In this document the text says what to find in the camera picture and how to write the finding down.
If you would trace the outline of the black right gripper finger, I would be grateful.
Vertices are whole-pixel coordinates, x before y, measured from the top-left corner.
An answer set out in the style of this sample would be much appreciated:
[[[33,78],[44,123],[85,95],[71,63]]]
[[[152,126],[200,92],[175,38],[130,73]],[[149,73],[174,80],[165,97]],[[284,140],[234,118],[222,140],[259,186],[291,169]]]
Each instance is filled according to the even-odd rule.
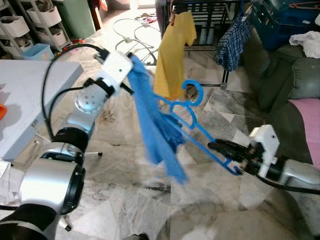
[[[215,140],[208,142],[207,147],[218,153],[243,153],[247,147],[229,140]]]
[[[252,154],[247,151],[227,151],[222,155],[231,162],[248,163],[252,160]]]

